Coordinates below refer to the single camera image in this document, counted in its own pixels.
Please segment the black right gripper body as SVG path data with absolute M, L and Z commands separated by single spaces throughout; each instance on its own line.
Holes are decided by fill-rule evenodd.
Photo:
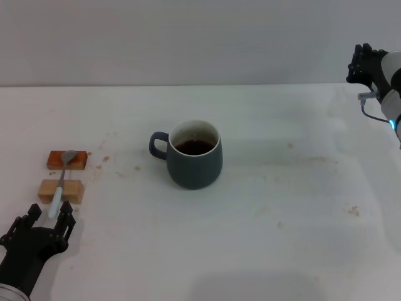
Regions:
M 370 61 L 357 68 L 357 83 L 377 91 L 380 96 L 388 93 L 388 81 L 382 70 L 382 60 L 387 54 L 384 50 L 372 50 Z

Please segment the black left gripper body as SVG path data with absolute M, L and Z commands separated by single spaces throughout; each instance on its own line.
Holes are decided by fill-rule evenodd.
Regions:
M 65 251 L 65 238 L 53 229 L 14 230 L 1 237 L 6 255 L 1 262 L 1 283 L 31 293 L 44 264 Z

